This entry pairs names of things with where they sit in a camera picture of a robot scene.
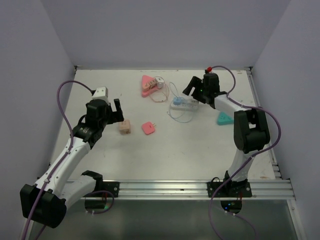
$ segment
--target glass panel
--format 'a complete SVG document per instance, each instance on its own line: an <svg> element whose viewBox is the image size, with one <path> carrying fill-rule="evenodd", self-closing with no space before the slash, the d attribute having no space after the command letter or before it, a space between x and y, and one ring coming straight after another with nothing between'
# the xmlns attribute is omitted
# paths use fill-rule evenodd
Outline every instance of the glass panel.
<svg viewBox="0 0 320 240"><path fill-rule="evenodd" d="M242 201L239 213L256 228L260 240L297 240L287 201ZM208 218L209 201L115 200L113 209L92 216L84 201L72 206L55 229L46 228L40 240L217 240ZM212 209L214 223L223 238L253 240L252 228L225 214L219 201ZM34 224L30 239L40 229Z"/></svg>

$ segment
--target metal frame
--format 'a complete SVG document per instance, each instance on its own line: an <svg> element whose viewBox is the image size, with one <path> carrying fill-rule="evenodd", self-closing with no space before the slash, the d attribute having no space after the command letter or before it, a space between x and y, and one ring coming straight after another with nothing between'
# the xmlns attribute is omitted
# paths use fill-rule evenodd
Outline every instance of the metal frame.
<svg viewBox="0 0 320 240"><path fill-rule="evenodd" d="M254 102L255 102L255 104L257 106L260 106L260 101L259 101L259 98L258 98L257 89L256 89L254 78L253 78L253 75L252 75L252 68L251 67L245 67L244 69L246 70L246 74L247 74L247 77L248 77L248 80L249 80L249 83L250 83L250 87L251 87L251 91L252 91L252 94L253 94ZM273 160L272 167L273 167L275 178L276 179L282 179L281 172L280 172L280 169L279 169L279 166L278 166L278 162L277 162L274 150L271 149L268 152L269 152L270 158ZM295 198L294 199L288 199L287 200L287 205L288 205L288 209L289 209L289 212L290 212L290 216L291 216L291 219L292 219L292 223L293 223L297 238L299 240L306 240L307 239L307 235L306 235L306 232L304 230L304 227L303 227L303 224L302 224L302 221L301 221L298 209L297 209L296 199Z"/></svg>
<svg viewBox="0 0 320 240"><path fill-rule="evenodd" d="M123 180L119 186L119 200L207 200L206 180ZM253 200L294 200L290 180L251 180ZM215 197L214 201L235 200L234 197Z"/></svg>

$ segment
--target power strip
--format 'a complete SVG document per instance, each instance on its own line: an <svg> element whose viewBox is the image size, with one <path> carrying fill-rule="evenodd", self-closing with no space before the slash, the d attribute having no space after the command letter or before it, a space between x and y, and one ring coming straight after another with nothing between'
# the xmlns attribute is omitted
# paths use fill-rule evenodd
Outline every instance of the power strip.
<svg viewBox="0 0 320 240"><path fill-rule="evenodd" d="M199 102L194 99L182 99L179 105L174 104L174 101L171 102L170 108L173 110L183 110L195 112L198 110Z"/></svg>

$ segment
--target blue cable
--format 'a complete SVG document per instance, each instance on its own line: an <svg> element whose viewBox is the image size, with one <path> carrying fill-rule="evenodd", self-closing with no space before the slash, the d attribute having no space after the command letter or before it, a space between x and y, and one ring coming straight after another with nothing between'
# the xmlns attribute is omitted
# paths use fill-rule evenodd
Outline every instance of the blue cable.
<svg viewBox="0 0 320 240"><path fill-rule="evenodd" d="M171 85L174 86L177 95L174 93L174 91L172 91ZM183 101L183 100L186 100L184 97L179 96L178 89L177 89L176 85L175 85L173 82L169 82L169 87L170 87L170 90L171 90L172 94L173 94L177 99L180 99L180 100L182 100L182 101ZM179 118L181 118L181 117L186 113L186 111L187 111L186 109L184 109L183 113L182 113L180 116L177 116L177 117L173 117L173 116L172 116L172 114L171 114L171 104L173 103L173 101L174 101L174 100L172 100L172 101L170 102L169 111L166 112L166 113L170 116L170 118L172 118L173 120L175 120L176 122L181 123L181 124L186 124L186 123L191 122L191 120L194 118L194 113L193 113L193 115L191 116L191 118L190 118L188 121L180 121L180 120L179 120Z"/></svg>

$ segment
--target purple cable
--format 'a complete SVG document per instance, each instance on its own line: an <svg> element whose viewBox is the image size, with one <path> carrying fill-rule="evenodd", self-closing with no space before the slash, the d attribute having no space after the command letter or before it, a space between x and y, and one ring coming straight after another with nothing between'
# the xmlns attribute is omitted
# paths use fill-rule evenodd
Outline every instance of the purple cable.
<svg viewBox="0 0 320 240"><path fill-rule="evenodd" d="M111 192L106 191L106 190L94 191L94 192L91 192L91 193L87 194L86 196L89 196L89 195L92 195L92 194L102 194L102 193L109 194L112 197L112 202L111 202L110 206L107 209L105 209L103 211L91 212L93 214L104 214L104 213L108 212L111 209L111 207L114 205L114 203L115 203L115 196ZM38 238L40 237L42 232L45 230L45 228L46 228L46 225L43 225L42 228L40 229L40 231L38 232L38 234L36 235L36 237L34 238L34 240L38 240Z"/></svg>
<svg viewBox="0 0 320 240"><path fill-rule="evenodd" d="M217 206L214 206L215 209L217 209L218 211L223 211L223 212L226 212L227 214L233 216L233 217L236 217L238 219L241 219L243 221L245 221L247 224L250 225L250 227L253 229L254 231L254 235L256 236L257 235L257 232L256 232L256 229L255 227L253 226L253 224L251 222L249 222L244 216L241 216L239 214L233 214L232 212L229 212L229 211L224 211L221 207L217 207Z"/></svg>
<svg viewBox="0 0 320 240"><path fill-rule="evenodd" d="M93 191L93 192L90 192L87 195L85 195L85 197L90 196L92 194L108 194L108 195L110 195L112 197L112 202L111 202L110 206L107 209L105 209L103 211L92 211L92 212L89 212L91 214L104 214L104 213L108 212L111 209L111 207L114 205L114 203L115 203L115 196L109 191L106 191L106 190Z"/></svg>
<svg viewBox="0 0 320 240"><path fill-rule="evenodd" d="M60 160L57 162L57 164L53 167L53 169L51 170L51 172L48 174L48 177L46 178L48 181L49 179L51 178L51 176L54 174L54 172L57 170L57 168L59 167L59 165L63 162L63 160L66 158L66 156L68 155L68 152L72 149L73 145L74 145L74 133L72 132L72 128L71 128L71 125L70 125L70 122L68 121L67 119L67 116L65 115L64 113L64 110L61 106L61 103L60 103L60 91L61 91L61 88L65 85L65 84L68 84L68 83L76 83L76 84L80 84L82 85L83 87L85 87L86 89L88 89L91 93L92 93L92 90L84 85L83 83L79 82L79 81L74 81L74 80L70 80L70 81L65 81L63 83L60 84L60 86L58 87L58 90L56 92L56 101L58 103L58 107L59 107L59 110L60 110L60 113L62 114L62 117L63 119L65 120L68 128L69 128L69 131L70 131L70 138L71 138L71 141L70 141L70 145L68 147L68 150L65 152L65 154L60 158ZM40 200L40 197L42 195L42 193L44 192L46 186L47 186L47 182L44 182L44 184L42 185L42 188L40 189L33 205L32 205L32 208L31 208L31 211L29 213L29 216L26 220L26 223L25 223L25 226L24 226L24 229L23 229L23 232L22 232L22 237L21 237L21 240L25 240L26 239L26 236L27 236L27 232L28 232L28 228L29 228L29 225L30 225L30 221L31 221L31 218L32 218L32 215L34 214L35 212L35 209L36 209L36 206Z"/></svg>
<svg viewBox="0 0 320 240"><path fill-rule="evenodd" d="M278 121L278 120L276 119L276 117L275 117L271 112L269 112L268 110L265 110L265 109L262 108L262 107L242 105L242 104L238 103L237 101L233 100L231 97L229 97L229 94L230 94L230 93L235 89L235 87L236 87L236 77L235 77L235 75L232 73L232 71L231 71L229 68L225 67L225 66L217 65L217 66L213 66L213 67L212 67L212 69L215 69L215 68L223 68L223 69L227 70L229 73L231 73L231 75L232 75L232 77L233 77L233 86L232 86L231 90L228 91L227 94L226 94L226 97L228 98L228 100L230 100L232 103L234 103L234 104L236 104L236 105L238 105L238 106L240 106L240 107L242 107L242 108L246 108L246 109L258 109L258 110L264 111L266 114L268 114L270 117L272 117L272 119L275 121L275 124L276 124L276 126L277 126L277 128L278 128L278 136L277 136L275 142L274 142L272 145L268 146L267 148L265 148L265 149L263 149L263 150L261 150L261 151L258 151L258 152L256 152L256 153L252 154L252 155L239 167L239 169L238 169L237 171L235 171L234 174L232 174L232 175L231 175L223 184L221 184L221 185L214 191L214 193L212 194L212 197L211 197L210 203L209 203L209 211L208 211L209 220L210 220L211 227L213 228L215 234L216 234L220 239L223 240L223 237L221 236L221 234L220 234L220 233L217 231L217 229L216 229L216 226L215 226L215 224L214 224L214 222L213 222L212 214L211 214L212 203L213 203L213 199L214 199L215 195L217 194L217 192L219 192L219 190L220 190L221 188L223 188L229 181L231 181L231 179L232 179L235 175L237 175L237 174L252 160L253 157L255 157L255 156L259 155L259 154L262 154L262 153L264 153L264 152L272 149L273 147L275 147L275 146L279 143L279 141L280 141L282 131L281 131L281 126L280 126L279 121ZM241 219L243 219L244 221L246 221L246 222L253 228L254 235L255 235L255 239L256 239L256 240L259 239L259 237L258 237L258 232L257 232L256 228L255 228L249 221L247 221L244 217L242 217L242 216L238 216L238 217L241 218Z"/></svg>

